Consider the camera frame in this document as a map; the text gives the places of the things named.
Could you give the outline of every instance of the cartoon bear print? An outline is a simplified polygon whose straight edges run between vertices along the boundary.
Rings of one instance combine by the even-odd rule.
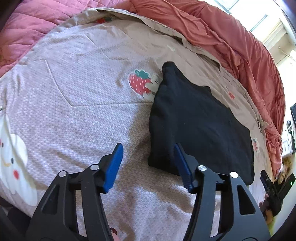
[[[37,205],[37,190],[26,170],[28,162],[24,141],[10,133],[7,114],[0,118],[0,180],[12,194],[16,192],[31,206]]]
[[[156,73],[150,76],[148,72],[136,69],[129,74],[128,82],[137,94],[153,102],[161,80]]]

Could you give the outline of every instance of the silver screw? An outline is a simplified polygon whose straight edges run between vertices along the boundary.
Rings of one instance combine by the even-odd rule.
[[[206,170],[207,170],[207,167],[204,166],[204,165],[199,165],[197,168],[198,168],[200,171],[206,171]]]
[[[233,177],[233,178],[238,178],[239,177],[239,175],[236,172],[231,172],[230,176]]]
[[[93,164],[91,165],[91,170],[96,171],[97,169],[99,169],[99,165],[98,164]]]
[[[67,175],[66,171],[60,171],[60,172],[59,172],[59,176],[60,176],[60,177],[64,177],[64,176],[66,176],[66,175]]]

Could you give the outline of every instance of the red cheek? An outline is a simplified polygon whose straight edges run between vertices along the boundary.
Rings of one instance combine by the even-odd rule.
[[[13,175],[15,176],[15,179],[19,179],[20,175],[18,174],[18,172],[16,170],[13,171]]]

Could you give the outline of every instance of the white textured fabric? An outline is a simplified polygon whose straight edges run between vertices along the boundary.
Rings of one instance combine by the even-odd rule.
[[[103,17],[112,20],[95,22]],[[151,100],[167,61],[194,84],[209,86],[250,130],[255,147],[250,191],[257,202],[263,200],[260,171],[272,174],[261,131],[266,123],[241,84],[180,33],[123,10],[101,8],[88,9],[56,27],[0,79],[0,115],[9,117],[11,133],[26,145],[26,171],[38,201],[59,171],[82,171],[121,142],[124,157],[115,184],[102,195],[110,227],[125,241],[183,239],[195,195],[184,189],[180,177],[147,165]],[[149,82],[141,85],[145,94],[136,90],[133,78],[136,83]],[[1,181],[0,195],[29,215],[36,208]],[[85,235],[79,201],[77,210]]]

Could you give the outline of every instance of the black cloth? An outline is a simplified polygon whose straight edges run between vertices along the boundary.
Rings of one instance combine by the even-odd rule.
[[[162,67],[163,81],[155,95],[149,121],[148,164],[178,175],[173,146],[214,172],[237,172],[246,185],[254,181],[250,131],[212,96],[207,86],[192,84],[173,62]]]

